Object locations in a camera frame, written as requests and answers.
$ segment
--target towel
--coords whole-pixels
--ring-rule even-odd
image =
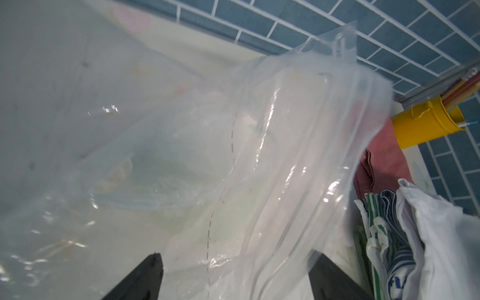
[[[413,181],[407,159],[396,140],[392,121],[388,119],[365,149],[353,185],[357,197],[362,199],[366,192],[379,194],[384,189],[396,191],[400,178]]]

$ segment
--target plastic bag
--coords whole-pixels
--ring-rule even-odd
[[[0,217],[201,79],[82,0],[7,0],[0,16]]]
[[[159,299],[281,299],[389,115],[345,25],[206,80],[2,223],[3,295],[99,299],[162,254]]]

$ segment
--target blue tiled wall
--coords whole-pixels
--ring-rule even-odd
[[[467,122],[480,120],[478,93],[461,103]],[[419,145],[437,193],[478,214],[480,200],[480,125]]]
[[[121,0],[265,54],[358,21],[358,63],[403,95],[480,56],[479,0]],[[461,105],[480,119],[479,99]],[[437,192],[478,212],[480,125],[421,145]]]

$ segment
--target pink pattern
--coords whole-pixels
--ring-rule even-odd
[[[145,12],[116,4],[113,8],[113,14],[117,21],[130,33],[144,32],[150,27],[150,15]]]

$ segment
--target yellow cup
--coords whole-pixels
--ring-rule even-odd
[[[392,117],[396,139],[402,149],[465,130],[457,126],[464,121],[458,107],[450,112],[445,110],[440,96]]]

